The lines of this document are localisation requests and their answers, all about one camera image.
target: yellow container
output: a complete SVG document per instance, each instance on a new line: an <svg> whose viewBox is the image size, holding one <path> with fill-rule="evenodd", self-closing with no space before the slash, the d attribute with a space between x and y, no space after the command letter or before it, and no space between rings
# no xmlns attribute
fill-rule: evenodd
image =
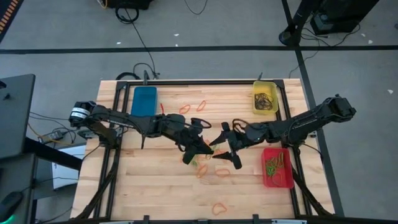
<svg viewBox="0 0 398 224"><path fill-rule="evenodd" d="M276 84L273 82L255 81L253 84L253 113L274 114L278 111Z"/></svg>

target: blue container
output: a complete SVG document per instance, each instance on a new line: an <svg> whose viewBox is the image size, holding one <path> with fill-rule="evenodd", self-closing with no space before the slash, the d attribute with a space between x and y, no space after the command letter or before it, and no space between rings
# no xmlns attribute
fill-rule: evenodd
<svg viewBox="0 0 398 224"><path fill-rule="evenodd" d="M156 114L157 89L153 86L139 86L134 89L131 115L153 116Z"/></svg>

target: red container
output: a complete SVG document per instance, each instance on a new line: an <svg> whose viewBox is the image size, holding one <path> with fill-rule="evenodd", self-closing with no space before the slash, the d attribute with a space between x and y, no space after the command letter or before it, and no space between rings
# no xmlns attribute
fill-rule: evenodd
<svg viewBox="0 0 398 224"><path fill-rule="evenodd" d="M283 153L284 166L276 168L276 172L272 177L269 177L266 170L266 161L272 158L278 158L279 154ZM262 162L262 178L266 187L280 187L291 189L294 186L292 163L290 161L290 154L288 149L284 148L265 148L261 156Z"/></svg>

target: wooden tabletop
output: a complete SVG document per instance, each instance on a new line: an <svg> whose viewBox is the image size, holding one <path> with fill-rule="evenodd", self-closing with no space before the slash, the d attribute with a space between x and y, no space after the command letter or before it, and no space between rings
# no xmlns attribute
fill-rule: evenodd
<svg viewBox="0 0 398 224"><path fill-rule="evenodd" d="M306 111L303 89L299 79L286 79L285 89L292 116ZM116 81L102 81L99 86L97 104L112 108ZM204 139L214 140L220 135L221 122L231 124L232 119L241 118L249 122L273 121L275 115L261 116L252 113L252 85L174 85L157 86L158 104L162 103L165 114L178 113L184 105L191 109L184 114L209 121L213 127L202 132ZM129 96L131 110L132 88ZM196 108L206 100L205 109ZM284 108L280 103L282 118ZM317 147L316 140L308 138L306 143ZM86 154L98 145L98 140L87 142ZM174 142L161 137L146 139L140 149L141 136L134 130L124 134L118 178L112 211L112 220L142 220L150 215L151 220L187 219L242 219L294 217L288 189L266 188L262 183L261 153L265 147L280 147L280 143L266 142L239 151L243 167L235 170L232 163L219 159L202 159L207 165L203 177L197 177L197 167L181 162L182 153ZM227 143L220 144L228 151ZM319 154L307 146L301 146L301 160L308 188L329 212L333 205ZM82 165L71 217L78 215L91 200L98 188L104 149L99 148L88 156ZM220 177L216 170L227 169L231 175ZM302 195L296 186L300 211L304 213ZM104 215L106 200L103 200L101 215Z"/></svg>

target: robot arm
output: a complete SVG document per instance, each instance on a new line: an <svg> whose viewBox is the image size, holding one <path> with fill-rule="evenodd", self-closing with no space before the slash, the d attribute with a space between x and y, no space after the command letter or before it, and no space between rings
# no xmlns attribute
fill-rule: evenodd
<svg viewBox="0 0 398 224"><path fill-rule="evenodd" d="M199 136L202 129L211 128L211 124L199 118L192 118L191 124L187 124L184 116L180 114L133 116L88 101L75 103L69 122L72 127L87 127L99 136L101 143L111 148L120 145L119 134L115 129L107 128L101 122L137 130L142 136L141 149L144 148L145 138L165 136L174 141L180 151L184 152L185 164L189 164L196 154L213 154L211 148Z"/></svg>
<svg viewBox="0 0 398 224"><path fill-rule="evenodd" d="M355 114L346 98L338 95L327 98L322 104L312 110L299 114L285 121L266 121L261 123L247 123L241 119L234 119L233 130L227 122L222 123L223 131L210 145L228 141L230 152L213 156L217 159L232 161L235 169L242 168L242 163L237 155L244 149L264 141L274 143L282 141L290 146L299 146L308 134L322 128L330 122L342 123L349 121Z"/></svg>

